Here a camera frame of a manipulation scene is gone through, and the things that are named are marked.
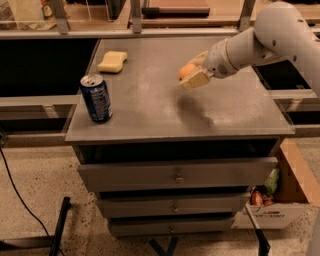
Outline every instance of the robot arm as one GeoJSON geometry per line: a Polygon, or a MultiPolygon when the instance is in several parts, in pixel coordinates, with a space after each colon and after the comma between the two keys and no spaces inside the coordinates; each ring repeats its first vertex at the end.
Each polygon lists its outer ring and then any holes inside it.
{"type": "Polygon", "coordinates": [[[197,68],[180,76],[181,85],[195,88],[208,83],[211,77],[225,78],[246,66],[285,59],[320,98],[320,41],[294,6],[276,2],[259,13],[254,28],[218,42],[191,60],[197,68]]]}

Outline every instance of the gray table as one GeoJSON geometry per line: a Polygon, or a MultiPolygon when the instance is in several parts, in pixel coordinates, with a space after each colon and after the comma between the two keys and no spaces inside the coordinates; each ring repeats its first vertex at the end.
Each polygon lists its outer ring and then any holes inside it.
{"type": "Polygon", "coordinates": [[[230,228],[277,164],[294,129],[251,67],[195,90],[178,84],[179,68],[221,39],[101,41],[90,73],[106,51],[128,52],[119,74],[103,75],[113,117],[92,122],[81,97],[66,142],[113,235],[230,228]]]}
{"type": "Polygon", "coordinates": [[[83,100],[74,113],[66,141],[72,144],[171,141],[231,136],[293,134],[251,67],[233,77],[212,79],[185,91],[177,71],[222,38],[123,39],[101,41],[90,69],[109,50],[128,52],[117,75],[103,75],[111,96],[112,119],[96,124],[83,100]]]}

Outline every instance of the can lid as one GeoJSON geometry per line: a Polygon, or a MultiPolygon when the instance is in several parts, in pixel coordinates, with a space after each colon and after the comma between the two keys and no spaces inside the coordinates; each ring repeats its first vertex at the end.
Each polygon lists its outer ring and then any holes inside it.
{"type": "Polygon", "coordinates": [[[101,84],[103,81],[103,77],[100,75],[86,75],[81,79],[81,84],[85,87],[95,87],[101,84]]]}

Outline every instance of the black cable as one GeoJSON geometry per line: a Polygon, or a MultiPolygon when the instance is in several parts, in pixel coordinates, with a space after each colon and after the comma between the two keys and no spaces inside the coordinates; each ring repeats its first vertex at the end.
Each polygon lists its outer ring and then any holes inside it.
{"type": "Polygon", "coordinates": [[[2,151],[2,148],[0,147],[0,153],[1,153],[1,156],[2,156],[2,159],[3,159],[3,162],[6,166],[6,170],[7,170],[7,173],[8,173],[8,176],[9,176],[9,179],[10,179],[10,182],[12,184],[12,187],[14,189],[14,191],[16,192],[17,196],[19,197],[21,203],[23,204],[23,206],[26,208],[26,210],[30,213],[30,215],[35,218],[39,223],[40,225],[42,226],[42,228],[44,229],[44,231],[46,232],[46,235],[48,236],[48,238],[52,241],[52,243],[54,243],[53,239],[51,238],[51,236],[49,235],[49,232],[46,228],[46,226],[43,224],[43,222],[29,209],[29,207],[26,205],[26,203],[23,201],[22,197],[20,196],[20,193],[19,191],[17,190],[16,188],[16,185],[14,184],[13,182],[13,179],[12,179],[12,176],[11,176],[11,173],[10,173],[10,169],[9,169],[9,166],[8,166],[8,163],[7,163],[7,159],[5,157],[5,155],[3,154],[3,151],[2,151]]]}

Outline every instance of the drawer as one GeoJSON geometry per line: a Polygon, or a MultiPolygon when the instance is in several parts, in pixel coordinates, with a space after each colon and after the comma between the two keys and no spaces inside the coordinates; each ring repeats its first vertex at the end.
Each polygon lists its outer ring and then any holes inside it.
{"type": "Polygon", "coordinates": [[[109,223],[113,236],[172,235],[225,231],[231,228],[233,218],[223,219],[183,219],[175,221],[141,221],[136,223],[109,223]]]}
{"type": "Polygon", "coordinates": [[[235,213],[243,209],[249,197],[250,193],[154,197],[146,195],[140,198],[100,199],[97,205],[103,217],[108,219],[217,212],[235,213]]]}
{"type": "Polygon", "coordinates": [[[275,157],[80,165],[90,192],[262,185],[275,157]]]}

